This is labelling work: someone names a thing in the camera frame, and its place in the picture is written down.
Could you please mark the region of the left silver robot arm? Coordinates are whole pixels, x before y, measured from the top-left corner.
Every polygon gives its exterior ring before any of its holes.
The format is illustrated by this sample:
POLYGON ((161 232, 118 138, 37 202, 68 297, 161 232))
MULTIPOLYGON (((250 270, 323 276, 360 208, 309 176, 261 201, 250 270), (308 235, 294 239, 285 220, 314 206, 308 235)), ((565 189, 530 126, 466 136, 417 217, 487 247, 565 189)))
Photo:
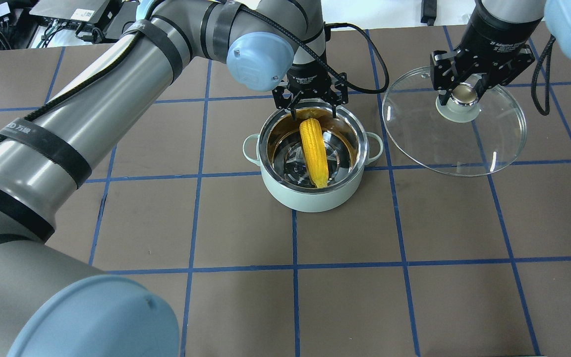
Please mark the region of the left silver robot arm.
POLYGON ((29 115, 0 129, 0 357, 176 357, 172 307, 129 278, 46 246, 57 210, 195 58, 240 44, 275 88, 324 30, 319 0, 148 0, 143 19, 29 115))

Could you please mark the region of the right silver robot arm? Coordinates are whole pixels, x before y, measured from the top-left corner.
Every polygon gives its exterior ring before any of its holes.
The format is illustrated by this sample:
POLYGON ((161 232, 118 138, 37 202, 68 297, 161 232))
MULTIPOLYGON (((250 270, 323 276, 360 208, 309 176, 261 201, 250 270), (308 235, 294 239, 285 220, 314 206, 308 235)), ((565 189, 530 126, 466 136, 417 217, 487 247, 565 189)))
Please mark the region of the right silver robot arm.
POLYGON ((473 88, 478 99, 487 90, 510 84, 534 62, 526 42, 541 22, 551 34, 542 57, 550 60, 557 44, 571 59, 571 0, 478 0, 457 47, 431 54, 437 104, 445 106, 474 74, 480 75, 473 88))

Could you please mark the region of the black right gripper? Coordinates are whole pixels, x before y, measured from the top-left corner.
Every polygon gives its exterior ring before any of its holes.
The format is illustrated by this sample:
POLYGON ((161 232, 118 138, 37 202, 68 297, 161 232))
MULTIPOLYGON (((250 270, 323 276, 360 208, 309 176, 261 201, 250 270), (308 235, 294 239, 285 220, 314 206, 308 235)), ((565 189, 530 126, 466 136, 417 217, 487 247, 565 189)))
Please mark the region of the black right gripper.
POLYGON ((533 63, 535 59, 529 45, 523 45, 504 60, 485 59, 468 49, 434 51, 430 56, 430 78, 433 89, 438 91, 439 104, 445 106, 460 84, 478 74, 474 91, 480 102, 487 91, 510 84, 533 63))

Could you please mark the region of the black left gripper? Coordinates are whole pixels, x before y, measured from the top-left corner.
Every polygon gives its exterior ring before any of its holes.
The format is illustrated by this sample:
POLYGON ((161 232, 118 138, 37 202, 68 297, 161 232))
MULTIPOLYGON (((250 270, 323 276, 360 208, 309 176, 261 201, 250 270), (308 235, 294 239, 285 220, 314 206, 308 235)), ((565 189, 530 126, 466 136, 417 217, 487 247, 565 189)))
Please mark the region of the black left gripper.
POLYGON ((287 80, 281 81, 272 89, 273 99, 277 109, 290 111, 293 121, 297 121, 296 106, 307 99, 319 99, 332 106, 333 118, 337 118, 337 107, 349 103, 348 90, 344 84, 335 83, 327 74, 297 74, 287 73, 287 80))

